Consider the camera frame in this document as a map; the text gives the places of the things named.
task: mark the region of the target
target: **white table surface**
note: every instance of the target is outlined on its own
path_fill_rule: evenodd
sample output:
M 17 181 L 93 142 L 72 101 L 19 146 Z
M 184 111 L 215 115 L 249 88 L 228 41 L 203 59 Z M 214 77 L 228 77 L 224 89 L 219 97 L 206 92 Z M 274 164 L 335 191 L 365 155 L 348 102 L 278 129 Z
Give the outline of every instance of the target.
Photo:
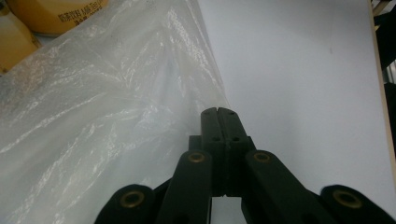
M 346 185 L 396 218 L 395 160 L 368 1 L 199 4 L 231 109 L 256 147 L 275 153 L 315 193 Z M 221 201 L 212 223 L 243 223 L 239 204 Z

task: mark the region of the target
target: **clear plastic sheet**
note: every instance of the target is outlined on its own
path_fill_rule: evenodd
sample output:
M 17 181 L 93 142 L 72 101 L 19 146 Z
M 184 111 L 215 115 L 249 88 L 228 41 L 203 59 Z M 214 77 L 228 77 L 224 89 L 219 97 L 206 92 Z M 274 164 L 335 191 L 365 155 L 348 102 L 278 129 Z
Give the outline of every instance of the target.
M 0 78 L 0 223 L 93 223 L 227 105 L 194 0 L 110 2 Z

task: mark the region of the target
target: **screw hole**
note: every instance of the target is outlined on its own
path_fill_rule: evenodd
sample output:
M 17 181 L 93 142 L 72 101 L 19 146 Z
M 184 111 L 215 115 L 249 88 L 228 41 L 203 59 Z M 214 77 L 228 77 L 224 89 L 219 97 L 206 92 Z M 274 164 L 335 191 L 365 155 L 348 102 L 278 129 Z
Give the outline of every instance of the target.
M 268 162 L 270 160 L 270 156 L 264 152 L 257 152 L 254 154 L 254 159 L 259 162 Z
M 189 156 L 189 161 L 192 161 L 192 162 L 201 162 L 204 160 L 205 160 L 204 154 L 199 153 L 199 152 L 191 153 Z
M 129 191 L 122 195 L 120 205 L 125 208 L 134 208 L 141 204 L 145 199 L 145 195 L 137 190 Z
M 335 190 L 332 193 L 332 196 L 334 199 L 339 202 L 341 205 L 349 208 L 361 208 L 362 207 L 362 202 L 359 200 L 358 197 L 356 197 L 354 194 L 349 193 L 344 190 Z

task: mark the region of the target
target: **mounting hole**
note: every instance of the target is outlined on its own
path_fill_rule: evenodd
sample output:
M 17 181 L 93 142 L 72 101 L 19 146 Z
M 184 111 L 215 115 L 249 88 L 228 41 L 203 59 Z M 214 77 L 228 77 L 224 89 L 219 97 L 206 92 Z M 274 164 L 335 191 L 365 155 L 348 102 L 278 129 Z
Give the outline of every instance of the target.
M 137 190 L 129 191 L 122 195 L 120 205 L 125 208 L 137 207 L 145 200 L 145 195 Z
M 358 197 L 344 190 L 337 189 L 332 193 L 332 196 L 337 202 L 345 207 L 356 209 L 363 206 L 363 203 Z
M 301 220 L 305 224 L 319 224 L 320 221 L 318 220 L 317 217 L 315 217 L 313 214 L 303 214 L 301 216 Z
M 268 162 L 270 161 L 270 156 L 264 152 L 256 152 L 254 154 L 254 159 L 259 162 Z
M 189 222 L 190 218 L 187 214 L 180 214 L 173 219 L 173 224 L 188 224 Z
M 189 155 L 189 161 L 191 162 L 201 162 L 204 160 L 205 160 L 205 156 L 200 152 L 193 152 Z

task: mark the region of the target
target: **black mechanical linkage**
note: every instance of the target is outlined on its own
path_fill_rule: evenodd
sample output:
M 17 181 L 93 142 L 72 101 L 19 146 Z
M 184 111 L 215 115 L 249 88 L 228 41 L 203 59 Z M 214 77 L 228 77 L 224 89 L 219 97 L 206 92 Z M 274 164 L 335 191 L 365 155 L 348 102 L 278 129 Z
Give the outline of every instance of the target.
M 307 190 L 274 154 L 256 150 L 232 110 L 204 111 L 201 132 L 190 136 L 170 180 L 155 190 L 120 189 L 95 224 L 207 224 L 212 197 L 224 195 L 242 198 L 248 224 L 396 223 L 354 189 Z

